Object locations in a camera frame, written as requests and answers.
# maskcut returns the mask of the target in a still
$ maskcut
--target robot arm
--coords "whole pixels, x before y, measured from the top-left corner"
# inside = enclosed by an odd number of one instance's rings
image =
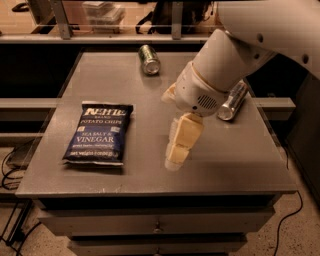
[[[173,122],[166,153],[167,169],[178,170],[182,166],[201,135],[202,118],[214,114],[242,78],[277,53],[297,61],[320,78],[319,12],[317,0],[218,4],[217,13],[225,30],[213,32],[162,97],[165,102],[174,101],[187,113]]]

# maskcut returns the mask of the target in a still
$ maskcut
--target aluminum can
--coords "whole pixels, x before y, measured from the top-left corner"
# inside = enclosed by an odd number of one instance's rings
[[[217,116],[221,120],[232,120],[238,112],[249,88],[244,82],[239,82],[230,91],[228,100],[219,108]]]
[[[141,67],[145,74],[155,75],[160,70],[160,61],[156,51],[150,45],[143,45],[139,49]]]

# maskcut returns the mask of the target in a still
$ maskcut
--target drawer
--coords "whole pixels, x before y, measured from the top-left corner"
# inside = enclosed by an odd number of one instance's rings
[[[57,236],[102,236],[255,232],[273,213],[273,208],[121,209],[42,211],[38,217]]]
[[[241,235],[102,237],[70,241],[78,256],[107,255],[216,255],[239,250],[246,238]]]

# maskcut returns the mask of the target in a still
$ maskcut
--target cable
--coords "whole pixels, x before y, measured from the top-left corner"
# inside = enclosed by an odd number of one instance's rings
[[[10,177],[9,175],[14,173],[14,172],[17,172],[17,171],[20,171],[19,168],[14,168],[14,169],[11,169],[9,172],[5,173],[4,171],[4,163],[7,161],[7,159],[13,154],[15,153],[17,150],[19,150],[20,148],[22,148],[23,146],[27,145],[28,143],[31,143],[32,141],[34,141],[34,139],[32,140],[29,140],[25,143],[23,143],[22,145],[18,146],[18,147],[15,147],[11,152],[9,152],[2,160],[2,163],[1,163],[1,172],[2,172],[2,175],[3,175],[3,178],[1,180],[1,185],[0,185],[0,188],[4,188],[6,190],[15,190],[19,187],[19,184],[20,184],[20,181],[13,181],[13,182],[9,182],[9,183],[5,183],[6,180],[19,180],[19,179],[22,179],[23,176],[21,177]]]
[[[286,155],[287,155],[287,169],[289,170],[289,154],[288,154],[288,152],[287,152],[287,150],[286,150],[285,148],[284,148],[284,150],[285,150]],[[277,255],[278,248],[279,248],[281,224],[282,224],[283,221],[285,221],[287,218],[289,218],[289,217],[291,217],[291,216],[293,216],[293,215],[298,214],[298,213],[302,210],[302,208],[303,208],[302,196],[301,196],[301,194],[300,194],[299,191],[297,191],[297,193],[298,193],[298,196],[299,196],[299,199],[300,199],[300,207],[299,207],[296,211],[294,211],[293,213],[290,213],[290,214],[286,215],[285,217],[283,217],[283,218],[281,219],[281,221],[279,222],[278,229],[277,229],[277,237],[276,237],[277,243],[276,243],[276,248],[275,248],[275,251],[274,251],[274,254],[273,254],[274,256]]]
[[[28,231],[28,233],[25,235],[25,237],[24,237],[24,239],[22,240],[19,248],[18,248],[17,251],[16,251],[16,256],[21,255],[20,252],[21,252],[22,246],[23,246],[23,244],[25,243],[25,241],[27,240],[28,236],[29,236],[37,227],[39,227],[40,225],[41,225],[41,222],[38,222],[37,224],[35,224],[35,225]]]

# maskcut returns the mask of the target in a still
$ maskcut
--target gray metal surface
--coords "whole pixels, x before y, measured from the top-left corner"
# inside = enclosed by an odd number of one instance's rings
[[[248,96],[232,123],[205,119],[183,168],[164,167],[168,132],[181,113],[161,102],[194,53],[158,53],[158,76],[146,76],[137,53],[84,53],[17,191],[20,197],[243,195],[295,191],[278,149]],[[124,167],[76,168],[62,157],[83,100],[134,104]]]

